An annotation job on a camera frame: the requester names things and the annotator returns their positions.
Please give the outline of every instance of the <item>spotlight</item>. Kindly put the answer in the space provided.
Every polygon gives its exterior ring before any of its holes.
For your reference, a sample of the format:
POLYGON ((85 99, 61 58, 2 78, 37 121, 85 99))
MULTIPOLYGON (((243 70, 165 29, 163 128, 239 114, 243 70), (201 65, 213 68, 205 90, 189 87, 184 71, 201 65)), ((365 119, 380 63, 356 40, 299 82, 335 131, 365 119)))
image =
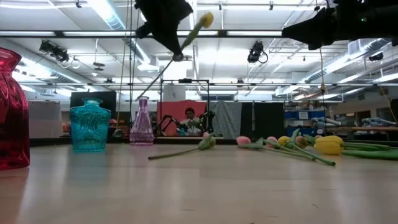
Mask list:
POLYGON ((112 81, 112 78, 107 78, 106 81, 104 81, 104 83, 114 83, 114 81, 112 81))
POLYGON ((383 53, 379 53, 379 54, 377 54, 377 55, 370 56, 370 57, 369 57, 369 60, 370 60, 371 62, 374 62, 374 61, 380 61, 380 60, 382 60, 383 58, 384 58, 383 53))
POLYGON ((244 83, 244 81, 241 78, 239 78, 236 83, 244 83))
POLYGON ((69 61, 68 50, 53 45, 48 40, 42 41, 39 51, 45 54, 49 54, 51 57, 55 58, 58 62, 66 63, 69 61))
POLYGON ((250 53, 248 56, 248 62, 249 63, 267 63, 268 61, 268 55, 264 52, 264 45, 262 44, 262 41, 257 40, 253 47, 250 49, 250 53), (260 61, 260 57, 264 54, 267 57, 267 60, 265 62, 260 61))

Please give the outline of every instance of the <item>red backdrop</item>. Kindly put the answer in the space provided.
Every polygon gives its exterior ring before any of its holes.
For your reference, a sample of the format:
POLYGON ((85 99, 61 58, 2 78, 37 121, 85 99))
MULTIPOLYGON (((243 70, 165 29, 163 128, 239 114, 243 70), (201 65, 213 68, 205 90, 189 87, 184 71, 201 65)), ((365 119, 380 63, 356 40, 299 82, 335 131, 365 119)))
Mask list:
MULTIPOLYGON (((171 115, 177 121, 183 121, 186 119, 185 110, 187 108, 192 108, 195 110, 195 116, 199 116, 205 113, 206 103, 205 102, 196 102, 193 100, 184 100, 184 101, 176 101, 176 102, 162 102, 162 117, 160 117, 160 103, 157 103, 157 122, 161 121, 163 116, 171 115)), ((162 124, 162 128, 166 126, 169 121, 166 120, 162 124)), ((168 136, 173 136, 176 132, 176 126, 174 123, 170 124, 165 133, 168 136)))

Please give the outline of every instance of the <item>red glass vase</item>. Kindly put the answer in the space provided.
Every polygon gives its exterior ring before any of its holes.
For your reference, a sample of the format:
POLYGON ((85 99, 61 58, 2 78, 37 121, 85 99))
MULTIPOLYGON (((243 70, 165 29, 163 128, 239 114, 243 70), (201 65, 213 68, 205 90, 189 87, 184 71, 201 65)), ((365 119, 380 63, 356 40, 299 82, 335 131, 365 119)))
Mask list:
POLYGON ((11 77, 21 58, 0 47, 0 170, 30 163, 29 107, 24 91, 11 77))

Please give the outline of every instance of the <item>black cloth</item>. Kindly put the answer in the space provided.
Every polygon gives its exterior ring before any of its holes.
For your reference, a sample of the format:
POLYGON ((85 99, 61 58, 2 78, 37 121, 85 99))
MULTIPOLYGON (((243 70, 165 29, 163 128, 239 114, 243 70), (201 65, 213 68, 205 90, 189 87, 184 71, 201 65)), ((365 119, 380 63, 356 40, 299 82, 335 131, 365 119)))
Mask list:
POLYGON ((252 135, 252 103, 243 103, 241 116, 241 136, 251 138, 252 135))
POLYGON ((279 138, 285 135, 283 103, 255 103, 254 118, 254 137, 279 138))

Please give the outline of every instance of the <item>teal glass vase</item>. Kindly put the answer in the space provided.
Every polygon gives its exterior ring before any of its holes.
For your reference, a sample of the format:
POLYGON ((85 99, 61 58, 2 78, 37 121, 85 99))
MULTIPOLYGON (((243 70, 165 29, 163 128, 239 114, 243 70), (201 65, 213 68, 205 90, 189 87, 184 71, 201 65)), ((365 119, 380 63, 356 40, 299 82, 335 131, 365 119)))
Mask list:
POLYGON ((84 98, 85 105, 70 108, 70 131, 75 152, 104 152, 111 111, 101 108, 102 100, 84 98))

